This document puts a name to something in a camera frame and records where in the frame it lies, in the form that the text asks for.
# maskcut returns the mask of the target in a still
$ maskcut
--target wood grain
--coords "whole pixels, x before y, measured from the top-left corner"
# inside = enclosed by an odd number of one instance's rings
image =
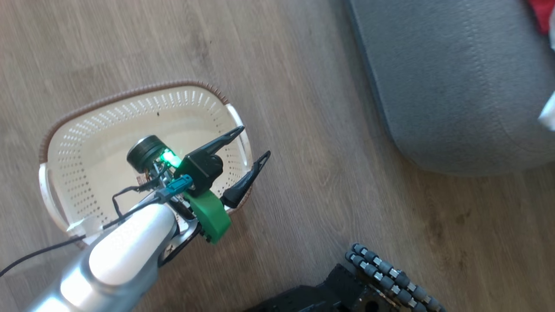
[[[0,2],[0,266],[64,240],[39,142],[58,117],[145,84],[199,79],[273,156],[217,246],[194,241],[136,311],[248,308],[321,282],[360,241],[450,311],[539,311],[555,293],[555,165],[502,177],[417,169],[385,136],[340,0]],[[22,310],[78,251],[0,280]]]

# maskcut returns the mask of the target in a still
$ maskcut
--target laundry basket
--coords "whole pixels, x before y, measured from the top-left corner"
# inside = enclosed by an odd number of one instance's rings
[[[62,118],[39,152],[39,182],[48,213],[69,236],[89,236],[117,218],[112,195],[137,185],[128,150],[155,134],[179,157],[242,125],[236,110],[209,84],[181,81],[153,85],[92,103]],[[216,195],[246,174],[253,159],[246,131],[218,153],[224,173]],[[147,193],[118,197],[123,213]]]

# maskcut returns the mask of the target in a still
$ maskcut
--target basket rim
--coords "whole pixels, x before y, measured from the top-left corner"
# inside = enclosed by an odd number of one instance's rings
[[[39,147],[39,152],[38,152],[39,164],[48,162],[48,147],[50,146],[50,142],[52,141],[54,134],[56,133],[56,131],[58,131],[59,128],[61,128],[64,124],[66,124],[71,119],[74,119],[81,115],[92,112],[93,110],[101,108],[103,106],[113,104],[115,102],[125,100],[131,97],[135,97],[141,94],[156,92],[156,91],[170,89],[170,88],[186,87],[190,85],[194,87],[207,89],[208,91],[212,92],[212,94],[214,94],[222,102],[223,105],[229,104],[227,97],[222,95],[221,91],[217,87],[215,87],[212,84],[202,82],[200,80],[192,80],[192,79],[174,80],[170,82],[150,84],[140,88],[124,91],[116,95],[112,95],[110,97],[106,97],[106,98],[97,100],[93,103],[87,104],[59,118],[54,123],[54,125],[51,126],[50,129],[48,129],[46,135],[41,141],[41,146]]]

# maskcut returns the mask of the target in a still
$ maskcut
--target gray fabric upholstery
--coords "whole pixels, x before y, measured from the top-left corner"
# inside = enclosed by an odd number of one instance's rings
[[[537,117],[555,53],[523,0],[350,0],[373,93],[423,169],[488,175],[555,159]]]

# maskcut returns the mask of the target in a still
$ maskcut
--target red cloth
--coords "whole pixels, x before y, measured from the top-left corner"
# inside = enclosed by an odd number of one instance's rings
[[[538,19],[539,32],[542,34],[549,33],[549,17],[555,7],[555,0],[528,0],[536,18]]]

